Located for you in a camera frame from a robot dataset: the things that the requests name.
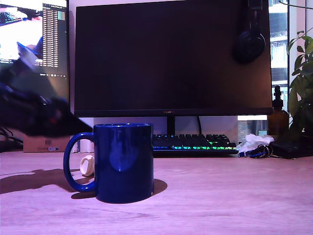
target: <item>window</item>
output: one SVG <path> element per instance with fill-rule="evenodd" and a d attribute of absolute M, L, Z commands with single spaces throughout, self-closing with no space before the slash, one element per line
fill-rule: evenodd
<path fill-rule="evenodd" d="M 279 0 L 268 0 L 269 5 L 269 29 L 270 29 L 270 53 L 272 73 L 272 96 L 274 88 L 280 86 L 283 109 L 288 106 L 288 7 Z M 246 135 L 266 134 L 267 116 L 238 116 L 238 141 L 242 141 Z"/>

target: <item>headphone ear cup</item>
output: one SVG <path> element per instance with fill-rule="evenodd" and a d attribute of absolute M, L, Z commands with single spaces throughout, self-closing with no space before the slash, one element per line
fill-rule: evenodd
<path fill-rule="evenodd" d="M 233 56 L 239 63 L 251 63 L 262 54 L 265 45 L 262 34 L 253 35 L 249 30 L 244 31 L 237 38 Z"/>

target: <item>cardboard box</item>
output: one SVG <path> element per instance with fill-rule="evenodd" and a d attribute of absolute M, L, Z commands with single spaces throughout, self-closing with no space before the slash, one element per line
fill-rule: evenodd
<path fill-rule="evenodd" d="M 70 136 L 61 138 L 45 138 L 23 136 L 24 153 L 64 152 Z"/>

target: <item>potted plant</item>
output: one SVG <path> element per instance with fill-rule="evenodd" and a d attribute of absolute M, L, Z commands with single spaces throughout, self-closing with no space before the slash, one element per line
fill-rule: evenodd
<path fill-rule="evenodd" d="M 279 2 L 293 7 L 312 9 Z M 304 30 L 297 32 L 297 37 L 289 42 L 288 53 L 298 40 L 304 40 L 304 47 L 297 46 L 300 55 L 294 62 L 292 75 L 296 77 L 290 84 L 288 100 L 292 121 L 283 140 L 299 141 L 304 136 L 313 138 L 313 38 L 307 35 L 311 29 L 307 32 Z"/>

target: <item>brown glass bottle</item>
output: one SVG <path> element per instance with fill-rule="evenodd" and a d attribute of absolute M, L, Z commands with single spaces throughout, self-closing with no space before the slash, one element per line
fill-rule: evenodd
<path fill-rule="evenodd" d="M 289 114 L 283 110 L 280 86 L 275 87 L 275 100 L 272 102 L 273 113 L 268 116 L 268 135 L 277 140 L 289 127 Z"/>

